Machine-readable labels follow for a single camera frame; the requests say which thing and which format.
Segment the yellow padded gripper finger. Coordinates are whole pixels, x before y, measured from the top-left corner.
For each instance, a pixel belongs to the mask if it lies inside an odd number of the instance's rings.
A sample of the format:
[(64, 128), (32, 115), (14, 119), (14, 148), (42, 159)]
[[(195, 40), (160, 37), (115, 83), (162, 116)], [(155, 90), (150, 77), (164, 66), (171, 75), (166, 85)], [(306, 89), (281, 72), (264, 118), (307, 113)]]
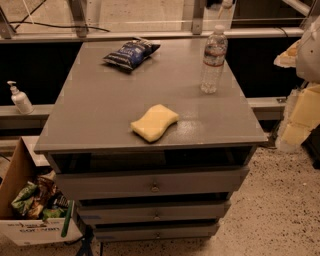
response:
[(320, 84), (309, 83), (302, 90), (292, 90), (280, 123), (276, 148), (283, 152), (295, 151), (320, 125)]
[(295, 68), (298, 45), (299, 41), (294, 42), (289, 48), (275, 58), (273, 64), (283, 68)]

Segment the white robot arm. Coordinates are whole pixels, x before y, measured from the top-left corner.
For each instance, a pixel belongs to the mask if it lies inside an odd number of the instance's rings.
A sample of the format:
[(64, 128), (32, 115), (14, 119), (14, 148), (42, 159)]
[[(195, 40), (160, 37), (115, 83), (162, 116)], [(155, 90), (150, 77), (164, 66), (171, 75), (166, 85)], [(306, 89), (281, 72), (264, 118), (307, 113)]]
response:
[(277, 132), (278, 150), (293, 152), (320, 125), (320, 17), (303, 36), (274, 60), (279, 67), (294, 67), (305, 85), (291, 91)]

